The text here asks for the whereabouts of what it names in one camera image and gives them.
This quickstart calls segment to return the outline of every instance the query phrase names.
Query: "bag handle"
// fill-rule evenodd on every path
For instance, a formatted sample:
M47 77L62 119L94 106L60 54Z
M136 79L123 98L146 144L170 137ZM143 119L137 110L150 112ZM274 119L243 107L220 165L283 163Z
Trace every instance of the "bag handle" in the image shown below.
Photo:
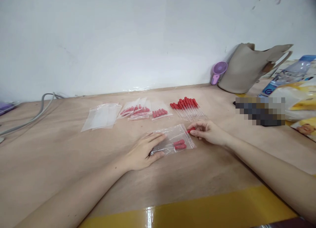
M285 58L282 59L282 61L279 62L276 66L274 66L272 69L276 69L276 68L278 68L282 63L284 63L284 62L292 55L293 51L287 51L287 52L284 52L284 53L287 53L287 56L285 56Z

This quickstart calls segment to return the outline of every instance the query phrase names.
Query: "table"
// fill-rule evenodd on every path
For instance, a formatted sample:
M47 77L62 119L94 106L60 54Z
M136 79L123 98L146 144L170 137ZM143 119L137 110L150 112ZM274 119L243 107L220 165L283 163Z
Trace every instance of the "table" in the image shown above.
M315 142L288 126L251 125L236 114L232 104L236 96L217 86L59 99L40 120L6 135L0 144L0 226L13 227L63 187L127 152L143 133L180 123L189 125L174 113L174 117L157 122L125 118L113 129L80 132L90 108L145 96L166 104L185 96L195 98L210 119L229 133L316 174ZM39 106L39 102L24 103L1 116L1 131L28 121ZM219 146L193 140L195 149L126 173L81 226L192 227L224 221L222 227L250 227L296 216L236 156Z

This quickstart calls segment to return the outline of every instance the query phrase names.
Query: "beige handbag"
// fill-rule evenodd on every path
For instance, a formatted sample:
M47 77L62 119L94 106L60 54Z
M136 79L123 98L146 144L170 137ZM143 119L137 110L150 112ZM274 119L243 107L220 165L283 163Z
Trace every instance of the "beige handbag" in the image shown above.
M254 50L254 44L241 43L231 57L228 68L218 86L225 91L243 94L257 82L266 72L279 67L292 54L288 51L293 45L276 45L271 49ZM275 66L285 53L286 57Z

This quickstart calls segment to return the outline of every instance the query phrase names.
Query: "purple object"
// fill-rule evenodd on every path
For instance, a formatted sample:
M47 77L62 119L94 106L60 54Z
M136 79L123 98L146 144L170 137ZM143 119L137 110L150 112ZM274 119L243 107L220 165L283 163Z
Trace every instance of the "purple object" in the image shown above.
M5 114L6 112L13 110L15 108L15 104L5 103L0 101L0 115Z
M226 69L228 67L228 64L224 61L222 62L218 62L217 64L214 65L212 71L214 73L211 84L212 85L216 85L220 75L223 74L224 72L226 72Z

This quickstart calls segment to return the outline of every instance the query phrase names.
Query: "hand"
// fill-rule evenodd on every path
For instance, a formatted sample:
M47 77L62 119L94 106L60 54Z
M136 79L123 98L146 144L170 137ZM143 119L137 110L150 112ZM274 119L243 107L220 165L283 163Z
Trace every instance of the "hand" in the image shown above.
M156 152L148 156L154 146L157 146L166 138L162 133L147 133L132 147L126 155L126 161L130 170L141 170L150 166L153 162L162 158L163 152Z
M215 145L225 146L228 139L232 137L210 120L201 120L192 123L187 129L189 130L193 127L195 127L196 130L191 130L190 134L198 137L200 140L204 138L206 141Z

